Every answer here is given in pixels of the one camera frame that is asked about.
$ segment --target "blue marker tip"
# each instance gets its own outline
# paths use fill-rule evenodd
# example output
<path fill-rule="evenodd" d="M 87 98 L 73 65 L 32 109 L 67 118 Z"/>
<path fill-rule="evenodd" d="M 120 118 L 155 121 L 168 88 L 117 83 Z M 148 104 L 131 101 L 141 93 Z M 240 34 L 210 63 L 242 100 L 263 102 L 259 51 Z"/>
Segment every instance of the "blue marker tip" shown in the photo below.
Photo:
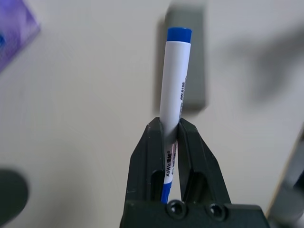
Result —
<path fill-rule="evenodd" d="M 192 31 L 189 28 L 172 27 L 168 29 L 167 41 L 191 42 Z"/>

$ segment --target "purple paper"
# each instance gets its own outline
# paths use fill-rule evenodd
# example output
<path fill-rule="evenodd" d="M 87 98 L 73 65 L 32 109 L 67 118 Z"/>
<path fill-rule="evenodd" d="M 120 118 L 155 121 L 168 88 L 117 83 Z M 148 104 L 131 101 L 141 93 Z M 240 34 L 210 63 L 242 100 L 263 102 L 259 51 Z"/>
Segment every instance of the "purple paper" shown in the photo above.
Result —
<path fill-rule="evenodd" d="M 22 0 L 0 0 L 0 71 L 39 30 Z"/>

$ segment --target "blue marker cap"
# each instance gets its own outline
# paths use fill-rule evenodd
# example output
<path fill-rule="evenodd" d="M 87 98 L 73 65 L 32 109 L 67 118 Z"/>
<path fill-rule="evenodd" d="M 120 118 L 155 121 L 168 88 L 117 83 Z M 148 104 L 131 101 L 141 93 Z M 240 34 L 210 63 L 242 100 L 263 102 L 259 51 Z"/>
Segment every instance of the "blue marker cap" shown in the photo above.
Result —
<path fill-rule="evenodd" d="M 172 27 L 168 28 L 167 41 L 180 41 L 190 43 L 192 31 L 189 28 Z"/>
<path fill-rule="evenodd" d="M 168 198 L 169 198 L 169 193 L 170 189 L 172 186 L 172 182 L 168 184 L 163 184 L 162 187 L 162 194 L 161 194 L 161 202 L 167 204 L 168 203 Z"/>

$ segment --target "whiteboard marker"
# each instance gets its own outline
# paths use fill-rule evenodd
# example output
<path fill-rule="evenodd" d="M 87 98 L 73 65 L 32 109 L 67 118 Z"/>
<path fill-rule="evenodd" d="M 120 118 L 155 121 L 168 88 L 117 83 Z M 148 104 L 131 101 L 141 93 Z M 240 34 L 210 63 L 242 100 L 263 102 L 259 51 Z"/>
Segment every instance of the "whiteboard marker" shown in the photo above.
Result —
<path fill-rule="evenodd" d="M 165 179 L 161 201 L 168 202 L 173 180 L 176 155 L 177 127 L 181 117 L 192 31 L 188 28 L 169 28 L 162 74 L 160 122 L 163 126 Z"/>

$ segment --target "background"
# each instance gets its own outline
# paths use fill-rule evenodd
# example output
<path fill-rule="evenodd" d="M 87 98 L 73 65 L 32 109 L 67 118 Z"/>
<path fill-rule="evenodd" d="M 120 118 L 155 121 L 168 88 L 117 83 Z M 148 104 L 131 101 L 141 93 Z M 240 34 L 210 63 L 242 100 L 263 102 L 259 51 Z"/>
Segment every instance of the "background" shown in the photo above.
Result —
<path fill-rule="evenodd" d="M 0 166 L 30 198 L 6 227 L 119 227 L 130 155 L 159 114 L 170 2 L 28 4 L 42 31 L 0 75 Z M 303 123 L 304 1 L 212 0 L 205 18 L 208 106 L 184 117 L 231 201 L 266 212 Z"/>

